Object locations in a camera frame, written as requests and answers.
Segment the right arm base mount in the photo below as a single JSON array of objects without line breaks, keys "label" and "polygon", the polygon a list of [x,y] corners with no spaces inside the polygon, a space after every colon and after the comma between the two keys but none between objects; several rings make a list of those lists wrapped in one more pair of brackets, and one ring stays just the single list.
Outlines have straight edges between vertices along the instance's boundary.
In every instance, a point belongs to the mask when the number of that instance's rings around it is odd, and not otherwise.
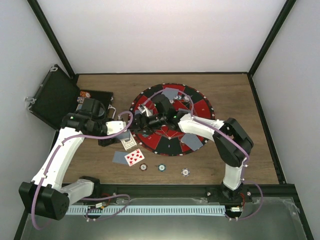
[{"label": "right arm base mount", "polygon": [[252,197],[247,196],[243,192],[231,191],[228,189],[210,188],[206,191],[206,197],[212,203],[240,203],[244,200],[245,203],[252,202]]}]

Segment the teal poker chip stack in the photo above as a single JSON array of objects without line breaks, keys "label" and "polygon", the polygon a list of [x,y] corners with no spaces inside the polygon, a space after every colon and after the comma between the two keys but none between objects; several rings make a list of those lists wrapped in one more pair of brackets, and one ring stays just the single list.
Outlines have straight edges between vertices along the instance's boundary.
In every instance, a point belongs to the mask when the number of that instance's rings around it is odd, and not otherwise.
[{"label": "teal poker chip stack", "polygon": [[159,165],[158,165],[158,170],[159,170],[160,172],[164,172],[164,171],[166,170],[166,166],[165,166],[164,164],[159,164]]}]

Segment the brown poker chip stack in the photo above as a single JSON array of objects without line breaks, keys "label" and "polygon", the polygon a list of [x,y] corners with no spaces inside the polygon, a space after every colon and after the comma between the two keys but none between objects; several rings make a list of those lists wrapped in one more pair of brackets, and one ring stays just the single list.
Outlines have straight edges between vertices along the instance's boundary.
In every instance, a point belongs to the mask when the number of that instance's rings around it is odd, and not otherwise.
[{"label": "brown poker chip stack", "polygon": [[142,163],[139,168],[140,170],[145,171],[148,168],[148,166],[145,163]]}]

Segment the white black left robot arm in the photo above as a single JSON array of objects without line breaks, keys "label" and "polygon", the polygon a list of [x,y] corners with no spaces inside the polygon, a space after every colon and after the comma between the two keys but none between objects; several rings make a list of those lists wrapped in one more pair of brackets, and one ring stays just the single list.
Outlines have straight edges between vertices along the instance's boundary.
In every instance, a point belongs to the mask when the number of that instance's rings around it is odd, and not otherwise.
[{"label": "white black left robot arm", "polygon": [[101,198],[99,179],[82,176],[66,186],[63,179],[84,139],[111,140],[127,130],[125,121],[107,119],[106,112],[100,101],[85,98],[79,109],[63,117],[58,138],[43,166],[31,182],[23,182],[18,190],[33,219],[42,216],[61,220],[74,203],[84,198],[97,202]]}]

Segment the blue patterned card deck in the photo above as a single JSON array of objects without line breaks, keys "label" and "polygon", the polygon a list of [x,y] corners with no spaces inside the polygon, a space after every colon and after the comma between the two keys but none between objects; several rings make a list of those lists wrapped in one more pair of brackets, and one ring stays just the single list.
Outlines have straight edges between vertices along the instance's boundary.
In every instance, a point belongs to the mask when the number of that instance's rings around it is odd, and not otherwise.
[{"label": "blue patterned card deck", "polygon": [[116,136],[116,138],[120,141],[128,142],[131,140],[132,134],[130,131],[125,131],[119,135]]}]

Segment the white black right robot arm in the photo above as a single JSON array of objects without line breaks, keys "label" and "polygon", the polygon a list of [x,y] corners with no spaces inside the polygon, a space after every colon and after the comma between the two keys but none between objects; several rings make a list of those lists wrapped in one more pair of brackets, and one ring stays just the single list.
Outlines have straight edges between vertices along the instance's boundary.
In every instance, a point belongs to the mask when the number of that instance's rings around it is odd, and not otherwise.
[{"label": "white black right robot arm", "polygon": [[240,196],[244,182],[244,169],[254,146],[252,139],[234,118],[225,121],[195,116],[193,110],[176,110],[164,95],[152,98],[157,113],[151,114],[145,104],[138,107],[131,129],[139,134],[153,134],[162,126],[184,134],[194,134],[215,143],[225,163],[221,183],[223,198],[229,202]]}]

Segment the blue white poker chip stack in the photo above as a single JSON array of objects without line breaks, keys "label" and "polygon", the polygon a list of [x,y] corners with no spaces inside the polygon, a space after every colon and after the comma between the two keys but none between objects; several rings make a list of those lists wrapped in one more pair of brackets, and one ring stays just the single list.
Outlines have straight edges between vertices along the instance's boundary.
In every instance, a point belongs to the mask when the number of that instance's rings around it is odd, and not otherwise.
[{"label": "blue white poker chip stack", "polygon": [[184,176],[184,177],[188,177],[189,174],[190,174],[190,171],[188,168],[183,168],[182,171],[181,171],[181,174]]}]

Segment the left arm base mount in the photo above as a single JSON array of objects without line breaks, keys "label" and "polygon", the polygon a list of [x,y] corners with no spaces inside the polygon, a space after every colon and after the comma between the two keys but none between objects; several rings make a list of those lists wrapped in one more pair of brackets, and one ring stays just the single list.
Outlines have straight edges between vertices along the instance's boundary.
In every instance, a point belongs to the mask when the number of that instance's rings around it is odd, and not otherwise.
[{"label": "left arm base mount", "polygon": [[115,191],[115,189],[112,189],[111,191],[110,190],[94,190],[90,196],[86,196],[85,198],[80,199],[79,202],[98,203],[98,202],[107,201],[108,203],[110,203],[110,202],[114,202],[114,200],[112,199],[98,200],[98,199],[115,196],[116,194],[117,192]]}]

